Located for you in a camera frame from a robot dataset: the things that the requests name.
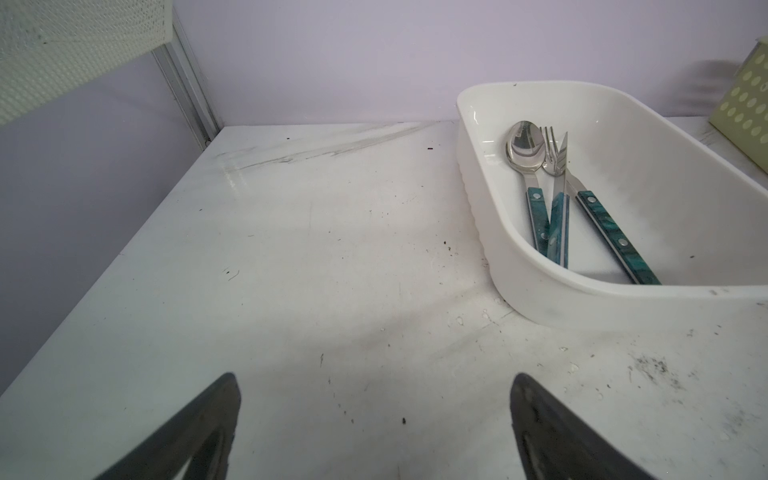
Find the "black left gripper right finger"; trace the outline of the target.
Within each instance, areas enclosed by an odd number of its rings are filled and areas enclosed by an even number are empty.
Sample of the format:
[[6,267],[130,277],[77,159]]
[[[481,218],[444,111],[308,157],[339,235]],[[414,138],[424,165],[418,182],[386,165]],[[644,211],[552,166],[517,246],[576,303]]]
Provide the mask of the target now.
[[518,373],[510,414],[528,479],[649,479],[532,376]]

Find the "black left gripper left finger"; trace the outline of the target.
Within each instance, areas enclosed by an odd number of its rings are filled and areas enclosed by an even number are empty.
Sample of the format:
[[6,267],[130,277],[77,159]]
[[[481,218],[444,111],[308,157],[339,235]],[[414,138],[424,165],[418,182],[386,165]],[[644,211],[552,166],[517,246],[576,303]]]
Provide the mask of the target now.
[[209,385],[100,479],[224,479],[241,406],[235,375]]

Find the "fork with green handle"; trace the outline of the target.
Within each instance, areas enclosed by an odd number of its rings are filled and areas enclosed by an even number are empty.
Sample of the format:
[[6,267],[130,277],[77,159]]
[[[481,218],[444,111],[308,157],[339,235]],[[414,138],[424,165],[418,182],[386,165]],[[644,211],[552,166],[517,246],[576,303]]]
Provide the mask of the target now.
[[[545,172],[553,178],[553,176],[547,172],[548,141],[545,135],[545,128],[546,127],[540,128],[545,141],[545,157],[543,165]],[[559,145],[564,143],[567,143],[568,145],[568,134],[565,134],[562,140],[558,142]],[[661,282],[658,277],[653,273],[650,266],[634,247],[628,236],[610,215],[598,196],[593,191],[587,189],[583,183],[569,171],[568,159],[566,181],[567,193],[570,196],[570,206],[571,201],[575,199],[576,203],[587,215],[587,218],[593,223],[601,238],[608,245],[613,255],[617,258],[630,280],[635,284],[660,285]]]

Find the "spoon with green handle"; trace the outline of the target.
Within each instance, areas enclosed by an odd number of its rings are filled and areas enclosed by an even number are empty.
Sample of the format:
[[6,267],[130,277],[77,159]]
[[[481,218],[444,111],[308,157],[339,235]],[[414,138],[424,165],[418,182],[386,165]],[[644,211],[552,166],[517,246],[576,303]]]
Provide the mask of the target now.
[[549,216],[537,172],[543,165],[543,134],[531,121],[522,120],[508,131],[505,148],[509,165],[523,176],[528,216],[536,250],[547,256]]

